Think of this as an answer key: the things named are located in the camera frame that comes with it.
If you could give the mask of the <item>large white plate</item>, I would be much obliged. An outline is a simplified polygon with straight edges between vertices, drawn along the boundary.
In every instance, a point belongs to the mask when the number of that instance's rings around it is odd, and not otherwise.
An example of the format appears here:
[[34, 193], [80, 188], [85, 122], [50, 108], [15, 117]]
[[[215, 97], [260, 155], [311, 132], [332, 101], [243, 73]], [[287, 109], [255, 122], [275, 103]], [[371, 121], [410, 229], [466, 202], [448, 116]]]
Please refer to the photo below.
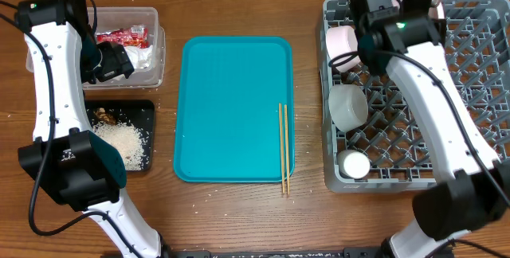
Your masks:
[[[400, 2], [402, 0], [391, 0], [392, 5], [396, 7], [400, 7]], [[444, 6], [442, 4], [438, 5], [437, 7], [430, 7], [428, 15], [432, 19], [445, 19], [445, 11]]]

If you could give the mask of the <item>white napkin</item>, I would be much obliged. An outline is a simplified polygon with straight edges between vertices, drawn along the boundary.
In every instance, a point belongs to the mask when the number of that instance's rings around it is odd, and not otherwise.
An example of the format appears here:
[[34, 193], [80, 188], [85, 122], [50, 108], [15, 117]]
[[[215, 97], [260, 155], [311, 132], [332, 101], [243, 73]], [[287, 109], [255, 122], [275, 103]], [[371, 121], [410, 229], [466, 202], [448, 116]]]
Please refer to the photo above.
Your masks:
[[124, 47], [129, 60], [136, 71], [147, 71], [151, 69], [153, 46], [139, 48], [135, 46]]

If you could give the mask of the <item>red snack wrapper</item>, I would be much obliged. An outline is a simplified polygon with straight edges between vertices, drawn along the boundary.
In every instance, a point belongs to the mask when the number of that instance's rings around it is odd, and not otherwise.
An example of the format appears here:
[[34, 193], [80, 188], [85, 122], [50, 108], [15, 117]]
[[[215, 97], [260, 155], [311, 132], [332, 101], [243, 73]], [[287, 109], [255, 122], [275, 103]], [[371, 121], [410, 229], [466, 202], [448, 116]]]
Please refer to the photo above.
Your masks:
[[148, 29], [145, 25], [134, 25], [128, 28], [114, 29], [96, 34], [98, 42], [113, 42], [122, 46], [141, 49], [149, 47]]

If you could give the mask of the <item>brown food scrap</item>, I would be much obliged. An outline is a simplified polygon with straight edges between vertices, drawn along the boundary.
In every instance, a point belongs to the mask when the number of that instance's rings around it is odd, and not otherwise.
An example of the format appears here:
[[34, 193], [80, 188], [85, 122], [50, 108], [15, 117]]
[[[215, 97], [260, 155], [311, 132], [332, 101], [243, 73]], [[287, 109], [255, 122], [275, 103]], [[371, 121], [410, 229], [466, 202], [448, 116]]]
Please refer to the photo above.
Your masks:
[[97, 108], [93, 113], [100, 122], [112, 126], [117, 124], [116, 118], [113, 115], [107, 113], [106, 110], [102, 107]]

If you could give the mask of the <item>pile of rice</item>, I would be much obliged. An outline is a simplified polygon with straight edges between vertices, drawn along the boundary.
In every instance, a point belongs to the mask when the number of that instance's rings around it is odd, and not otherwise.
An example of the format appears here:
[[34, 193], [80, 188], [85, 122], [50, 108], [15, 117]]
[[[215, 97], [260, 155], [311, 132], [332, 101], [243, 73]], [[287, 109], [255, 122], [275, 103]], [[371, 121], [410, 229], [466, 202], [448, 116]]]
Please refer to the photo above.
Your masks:
[[93, 132], [115, 147], [124, 162], [126, 170], [142, 170], [148, 162], [148, 154], [144, 147], [148, 144], [148, 134], [129, 123], [116, 125], [97, 123], [92, 127]]

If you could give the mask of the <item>pink bowl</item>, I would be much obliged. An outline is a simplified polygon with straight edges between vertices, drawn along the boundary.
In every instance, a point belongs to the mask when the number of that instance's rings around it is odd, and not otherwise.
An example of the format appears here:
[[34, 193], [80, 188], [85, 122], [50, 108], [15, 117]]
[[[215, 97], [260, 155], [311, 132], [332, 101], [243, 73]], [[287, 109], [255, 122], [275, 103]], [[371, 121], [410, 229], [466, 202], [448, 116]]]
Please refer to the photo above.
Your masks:
[[[326, 48], [330, 59], [339, 55], [354, 52], [358, 48], [358, 42], [355, 30], [349, 25], [331, 27], [326, 32]], [[358, 56], [350, 59], [351, 56], [338, 59], [335, 63], [347, 60], [347, 63], [341, 64], [335, 69], [339, 72], [347, 72], [361, 62]]]

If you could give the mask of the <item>grey-green small bowl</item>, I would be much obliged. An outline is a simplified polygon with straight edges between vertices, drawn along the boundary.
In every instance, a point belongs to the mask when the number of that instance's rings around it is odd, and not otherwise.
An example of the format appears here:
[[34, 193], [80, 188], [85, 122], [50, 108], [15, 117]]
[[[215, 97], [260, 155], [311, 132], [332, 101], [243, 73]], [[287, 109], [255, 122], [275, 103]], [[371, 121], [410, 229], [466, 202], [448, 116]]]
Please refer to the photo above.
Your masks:
[[334, 85], [330, 89], [328, 107], [332, 122], [342, 132], [365, 124], [368, 117], [367, 98], [354, 84]]

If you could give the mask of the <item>wooden chopstick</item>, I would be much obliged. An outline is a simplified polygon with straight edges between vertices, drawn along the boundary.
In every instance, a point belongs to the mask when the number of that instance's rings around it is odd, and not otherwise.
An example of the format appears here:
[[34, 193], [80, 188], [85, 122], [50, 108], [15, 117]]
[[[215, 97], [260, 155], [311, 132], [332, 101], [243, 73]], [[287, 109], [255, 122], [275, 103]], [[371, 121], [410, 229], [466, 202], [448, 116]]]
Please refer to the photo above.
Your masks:
[[288, 106], [284, 105], [284, 150], [285, 150], [285, 183], [286, 194], [290, 195], [290, 159], [289, 159], [289, 145], [288, 145]]
[[278, 104], [278, 119], [279, 119], [279, 136], [280, 136], [281, 187], [282, 187], [282, 193], [285, 194], [286, 186], [285, 186], [285, 168], [284, 168], [284, 132], [283, 132], [282, 103]]

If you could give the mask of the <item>white cup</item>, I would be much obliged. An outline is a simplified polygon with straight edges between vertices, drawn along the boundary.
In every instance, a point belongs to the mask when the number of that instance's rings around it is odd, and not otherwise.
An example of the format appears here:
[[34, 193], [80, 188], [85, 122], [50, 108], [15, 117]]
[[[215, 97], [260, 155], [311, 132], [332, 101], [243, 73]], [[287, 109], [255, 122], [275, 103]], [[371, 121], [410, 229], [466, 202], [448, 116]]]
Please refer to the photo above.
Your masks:
[[339, 172], [349, 178], [360, 179], [368, 175], [371, 164], [369, 158], [356, 150], [343, 150], [337, 154]]

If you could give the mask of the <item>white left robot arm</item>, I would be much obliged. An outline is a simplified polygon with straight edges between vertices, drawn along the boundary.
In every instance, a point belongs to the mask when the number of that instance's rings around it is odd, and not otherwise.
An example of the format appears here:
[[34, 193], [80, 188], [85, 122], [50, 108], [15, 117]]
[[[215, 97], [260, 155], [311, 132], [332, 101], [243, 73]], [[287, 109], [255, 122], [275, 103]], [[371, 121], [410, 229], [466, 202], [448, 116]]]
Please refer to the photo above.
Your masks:
[[126, 191], [119, 151], [97, 136], [84, 105], [84, 84], [130, 76], [122, 45], [97, 42], [93, 0], [26, 0], [9, 23], [29, 48], [37, 99], [33, 141], [18, 150], [33, 191], [68, 205], [78, 219], [95, 221], [124, 257], [168, 257], [161, 234]]

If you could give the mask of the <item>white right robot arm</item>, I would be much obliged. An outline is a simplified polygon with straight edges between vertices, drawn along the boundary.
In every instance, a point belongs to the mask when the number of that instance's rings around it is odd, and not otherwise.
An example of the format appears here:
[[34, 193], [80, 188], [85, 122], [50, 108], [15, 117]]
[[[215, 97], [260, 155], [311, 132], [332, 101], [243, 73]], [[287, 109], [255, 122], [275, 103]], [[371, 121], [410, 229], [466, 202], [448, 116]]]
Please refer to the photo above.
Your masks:
[[503, 217], [509, 207], [509, 166], [479, 132], [449, 73], [441, 0], [347, 4], [357, 46], [349, 50], [341, 41], [329, 66], [346, 69], [360, 59], [371, 74], [389, 76], [418, 125], [436, 180], [414, 197], [414, 219], [383, 241], [378, 256], [435, 256]]

